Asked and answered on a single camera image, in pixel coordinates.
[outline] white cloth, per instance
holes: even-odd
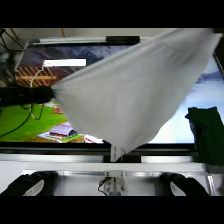
[[[131,46],[52,88],[73,128],[112,144],[111,160],[147,143],[192,89],[221,37],[176,29]]]

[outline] white rectangle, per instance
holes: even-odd
[[[44,67],[86,66],[86,59],[44,60]]]

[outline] white label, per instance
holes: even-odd
[[[36,196],[39,194],[44,187],[44,180],[39,181],[33,187],[31,187],[23,196]]]
[[[170,188],[175,196],[187,196],[175,183],[170,182]]]

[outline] television screen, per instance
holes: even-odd
[[[56,67],[45,67],[34,80],[33,86],[53,85],[85,66],[91,65],[129,46],[131,45],[30,45],[26,49],[18,67],[16,81],[23,87],[29,87],[32,77],[42,68],[42,65],[52,62]],[[224,120],[223,93],[224,82],[222,75],[214,58],[211,58],[192,91],[186,96],[174,116],[161,127],[159,133],[150,143],[193,143],[194,138],[189,122],[185,118],[188,108],[217,106]],[[38,118],[41,110],[42,105],[34,105],[32,116]],[[0,135],[19,126],[29,113],[30,105],[2,108],[0,113]],[[104,142],[100,136],[77,133],[75,127],[72,127],[66,119],[55,99],[44,105],[40,120],[33,119],[33,117],[20,129],[0,138],[0,141],[99,144]]]

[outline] dark green fabric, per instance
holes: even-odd
[[[190,120],[202,162],[224,165],[224,127],[217,107],[188,108],[186,118]]]

